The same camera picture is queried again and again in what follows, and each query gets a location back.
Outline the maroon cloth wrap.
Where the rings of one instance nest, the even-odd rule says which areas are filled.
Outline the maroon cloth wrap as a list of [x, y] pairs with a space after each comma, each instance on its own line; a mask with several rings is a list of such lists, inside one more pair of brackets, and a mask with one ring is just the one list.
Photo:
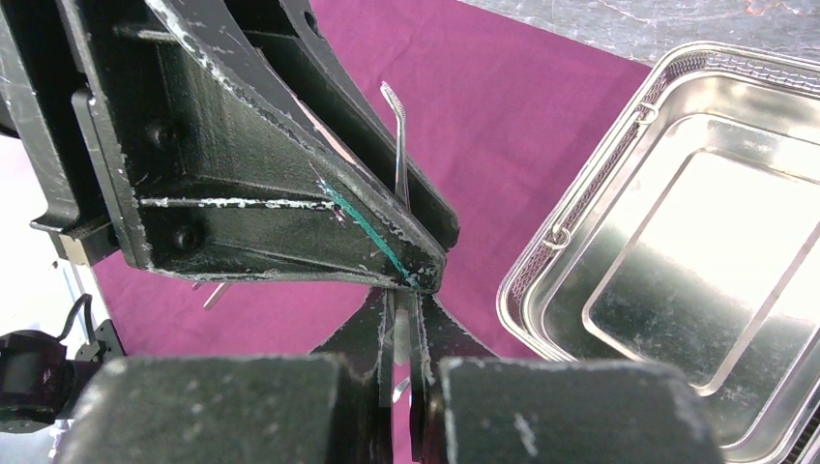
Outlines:
[[[496, 354], [529, 358], [496, 314], [497, 289], [647, 75], [641, 64], [457, 1], [315, 1], [319, 30], [388, 127], [388, 82], [412, 160], [455, 209], [442, 306]], [[137, 356], [304, 354], [364, 303], [362, 285], [207, 290], [130, 268], [94, 269], [125, 350]]]

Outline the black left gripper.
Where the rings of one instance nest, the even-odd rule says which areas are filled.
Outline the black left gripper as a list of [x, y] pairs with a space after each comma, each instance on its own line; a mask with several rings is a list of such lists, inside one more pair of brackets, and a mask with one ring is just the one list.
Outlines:
[[75, 113], [92, 96], [81, 21], [109, 27], [128, 8], [126, 1], [1, 4], [1, 132], [22, 142], [44, 194], [45, 210], [31, 227], [74, 264], [93, 266], [129, 244], [86, 142], [97, 133]]

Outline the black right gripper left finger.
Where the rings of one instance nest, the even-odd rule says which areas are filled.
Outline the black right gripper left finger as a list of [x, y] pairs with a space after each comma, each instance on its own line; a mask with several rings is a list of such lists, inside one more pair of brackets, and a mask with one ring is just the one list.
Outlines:
[[389, 294], [304, 356], [120, 358], [84, 389], [61, 463], [390, 463]]

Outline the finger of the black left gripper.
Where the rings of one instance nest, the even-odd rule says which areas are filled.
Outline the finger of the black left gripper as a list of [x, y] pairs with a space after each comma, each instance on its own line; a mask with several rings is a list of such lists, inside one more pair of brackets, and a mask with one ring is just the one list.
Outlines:
[[274, 71], [227, 1], [126, 1], [88, 20], [75, 113], [127, 263], [199, 282], [437, 291], [449, 207], [420, 169], [389, 190]]
[[395, 138], [341, 65], [308, 1], [227, 1], [251, 44], [309, 109], [395, 187]]

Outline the steel forceps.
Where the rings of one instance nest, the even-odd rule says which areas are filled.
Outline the steel forceps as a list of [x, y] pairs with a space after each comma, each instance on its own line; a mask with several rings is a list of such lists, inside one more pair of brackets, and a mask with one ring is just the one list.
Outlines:
[[219, 283], [203, 303], [202, 308], [206, 311], [213, 309], [232, 285], [232, 282]]

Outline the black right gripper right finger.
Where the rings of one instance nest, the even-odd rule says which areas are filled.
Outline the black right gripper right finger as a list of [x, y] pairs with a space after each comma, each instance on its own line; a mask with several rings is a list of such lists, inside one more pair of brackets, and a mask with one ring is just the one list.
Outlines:
[[420, 463], [719, 463], [704, 406], [672, 366], [499, 359], [431, 295], [409, 316]]

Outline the steel two-compartment tray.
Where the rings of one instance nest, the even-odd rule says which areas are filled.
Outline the steel two-compartment tray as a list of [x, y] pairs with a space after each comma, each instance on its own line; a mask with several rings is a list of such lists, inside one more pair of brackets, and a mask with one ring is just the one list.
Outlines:
[[504, 277], [541, 358], [666, 363], [729, 463], [819, 459], [819, 65], [665, 53]]

